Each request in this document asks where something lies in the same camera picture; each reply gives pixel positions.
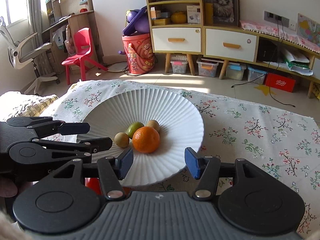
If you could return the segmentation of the purple exercise ball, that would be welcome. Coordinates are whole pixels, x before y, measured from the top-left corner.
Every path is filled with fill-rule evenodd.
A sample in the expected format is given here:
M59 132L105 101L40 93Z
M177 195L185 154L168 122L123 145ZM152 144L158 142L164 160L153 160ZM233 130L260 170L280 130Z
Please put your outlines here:
M131 36L134 33L147 34L150 32L147 6L141 9L128 10L126 12L127 25L123 29L124 36Z

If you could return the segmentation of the red decorated bucket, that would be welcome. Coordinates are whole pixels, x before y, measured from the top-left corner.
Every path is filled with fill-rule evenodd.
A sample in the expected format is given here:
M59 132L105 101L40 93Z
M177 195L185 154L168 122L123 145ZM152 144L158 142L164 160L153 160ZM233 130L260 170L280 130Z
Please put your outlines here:
M141 75L153 70L155 55L149 33L122 36L122 41L130 74Z

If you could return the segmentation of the red plastic chair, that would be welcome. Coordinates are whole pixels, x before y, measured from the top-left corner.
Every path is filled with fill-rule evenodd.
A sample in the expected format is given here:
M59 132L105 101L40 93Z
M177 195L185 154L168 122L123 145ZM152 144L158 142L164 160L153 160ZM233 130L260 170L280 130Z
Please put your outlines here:
M91 38L92 34L89 28L82 28L74 34L73 41L76 48L76 54L68 57L61 63L66 69L67 85L71 84L69 73L69 67L71 65L77 65L80 67L80 76L82 81L86 81L86 71L88 70L88 67L85 66L86 61L93 64L93 66L98 67L99 69L108 71L107 67L91 58L91 55L93 54Z

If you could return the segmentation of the wooden desk with shelves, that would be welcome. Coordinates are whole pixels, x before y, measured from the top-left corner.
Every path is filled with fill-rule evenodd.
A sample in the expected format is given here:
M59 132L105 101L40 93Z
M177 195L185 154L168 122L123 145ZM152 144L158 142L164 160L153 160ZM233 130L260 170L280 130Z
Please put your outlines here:
M49 27L42 31L44 42L51 42L52 48L47 52L49 62L57 74L65 71L61 64L68 57L67 49L64 45L58 46L54 41L54 34L62 27L68 27L70 35L82 28L88 27L91 30L95 48L92 59L102 61L103 52L101 48L99 32L95 20L92 0L44 0L46 4L44 17L48 21Z

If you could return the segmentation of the green lime fruit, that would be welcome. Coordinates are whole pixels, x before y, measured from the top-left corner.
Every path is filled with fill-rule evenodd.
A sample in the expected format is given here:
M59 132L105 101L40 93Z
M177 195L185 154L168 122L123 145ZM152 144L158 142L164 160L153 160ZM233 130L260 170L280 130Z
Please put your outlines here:
M132 123L128 129L127 129L127 135L129 136L130 139L132 139L134 133L136 132L136 130L140 129L144 127L144 124L141 122L134 122Z

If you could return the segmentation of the red storage box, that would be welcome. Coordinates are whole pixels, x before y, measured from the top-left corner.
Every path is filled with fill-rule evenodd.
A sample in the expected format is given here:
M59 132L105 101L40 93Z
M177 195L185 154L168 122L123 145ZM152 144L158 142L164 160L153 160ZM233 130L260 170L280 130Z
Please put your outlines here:
M268 73L266 76L265 85L271 88L276 88L286 92L293 92L296 81L292 78L281 76L278 74Z

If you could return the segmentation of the wooden shelf cabinet with drawers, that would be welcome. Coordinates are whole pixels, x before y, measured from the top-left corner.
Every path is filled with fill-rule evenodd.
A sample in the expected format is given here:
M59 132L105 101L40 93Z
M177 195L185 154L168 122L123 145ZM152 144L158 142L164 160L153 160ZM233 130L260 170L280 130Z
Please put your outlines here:
M165 54L165 72L174 54L185 55L191 74L194 55L202 55L204 0L146 0L152 48Z

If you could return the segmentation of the orange mandarin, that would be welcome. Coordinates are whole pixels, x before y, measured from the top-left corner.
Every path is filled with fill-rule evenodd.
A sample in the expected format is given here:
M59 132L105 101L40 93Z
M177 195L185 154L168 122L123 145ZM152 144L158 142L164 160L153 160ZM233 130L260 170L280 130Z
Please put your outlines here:
M140 153L152 153L160 145L159 133L152 127L144 126L134 133L132 137L134 148Z

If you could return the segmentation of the low curved TV cabinet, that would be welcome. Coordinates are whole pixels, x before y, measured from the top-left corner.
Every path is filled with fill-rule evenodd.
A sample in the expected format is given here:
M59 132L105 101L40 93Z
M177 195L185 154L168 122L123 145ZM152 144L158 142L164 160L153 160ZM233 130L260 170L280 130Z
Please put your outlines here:
M282 49L296 50L309 59L308 68L313 69L315 61L319 59L319 53L304 46L296 44L285 38L282 30L277 30L276 35L258 32L256 30L243 29L227 25L202 25L202 53L207 58L222 61L222 69L219 78L225 77L226 69L231 62L248 63L254 66L286 72L310 82L308 87L308 98L313 96L313 85L319 83L315 75L305 76L289 70L287 66L281 67L280 63L275 66L258 59L261 51L261 41L270 41L275 45L271 58L280 59Z

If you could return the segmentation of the clear storage bin orange latch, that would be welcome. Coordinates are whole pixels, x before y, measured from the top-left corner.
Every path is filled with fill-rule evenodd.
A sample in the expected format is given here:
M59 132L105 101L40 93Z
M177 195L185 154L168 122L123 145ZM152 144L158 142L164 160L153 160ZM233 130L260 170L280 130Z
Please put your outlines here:
M199 76L216 77L218 62L197 60Z

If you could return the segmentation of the framed cat picture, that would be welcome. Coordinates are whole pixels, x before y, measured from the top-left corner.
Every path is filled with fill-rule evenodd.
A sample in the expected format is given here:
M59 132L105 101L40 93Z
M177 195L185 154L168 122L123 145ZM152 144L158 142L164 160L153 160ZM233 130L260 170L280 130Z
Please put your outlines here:
M240 24L239 0L204 0L204 24L238 27Z

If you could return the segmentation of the clear storage bin blue lid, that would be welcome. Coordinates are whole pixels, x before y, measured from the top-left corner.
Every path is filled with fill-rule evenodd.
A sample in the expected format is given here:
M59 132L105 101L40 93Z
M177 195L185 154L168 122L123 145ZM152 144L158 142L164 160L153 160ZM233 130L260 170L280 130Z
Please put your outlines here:
M226 77L241 81L246 69L247 65L244 63L229 63L226 69Z

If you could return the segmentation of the white office chair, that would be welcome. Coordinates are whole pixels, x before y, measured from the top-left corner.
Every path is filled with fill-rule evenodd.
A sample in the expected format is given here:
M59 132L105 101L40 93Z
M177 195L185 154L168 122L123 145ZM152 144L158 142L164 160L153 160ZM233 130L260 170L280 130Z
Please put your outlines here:
M55 72L40 75L37 69L37 65L35 63L35 59L39 57L41 54L46 53L46 51L50 50L52 47L52 43L44 43L38 48L32 50L31 52L22 55L22 48L26 43L28 43L32 38L37 36L37 32L27 36L21 42L14 41L12 36L10 35L8 29L6 28L4 18L1 16L1 35L4 37L6 43L8 44L8 57L9 62L11 63L14 69L22 69L26 67L28 64L33 64L34 73L36 75L36 79L33 83L24 91L24 94L29 94L32 90L34 91L34 95L39 95L40 86L42 83L55 81L57 84L60 83L60 79L57 77Z

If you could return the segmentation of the white ribbed plate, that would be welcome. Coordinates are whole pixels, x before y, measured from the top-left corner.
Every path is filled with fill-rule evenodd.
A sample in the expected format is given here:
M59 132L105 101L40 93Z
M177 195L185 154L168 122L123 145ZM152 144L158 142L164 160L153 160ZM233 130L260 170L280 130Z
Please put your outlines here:
M97 105L85 117L90 130L77 141L109 137L109 150L93 155L117 157L123 149L117 145L128 136L133 164L121 180L124 187L159 183L186 166L184 150L197 151L204 137L202 116L183 96L162 89L138 89L117 94Z

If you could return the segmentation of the small tan round fruit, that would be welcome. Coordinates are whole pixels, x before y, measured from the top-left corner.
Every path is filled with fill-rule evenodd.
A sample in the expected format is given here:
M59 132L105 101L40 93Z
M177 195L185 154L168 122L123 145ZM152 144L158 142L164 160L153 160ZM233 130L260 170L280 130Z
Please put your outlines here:
M114 143L120 148L127 148L130 137L124 132L119 132L114 136Z

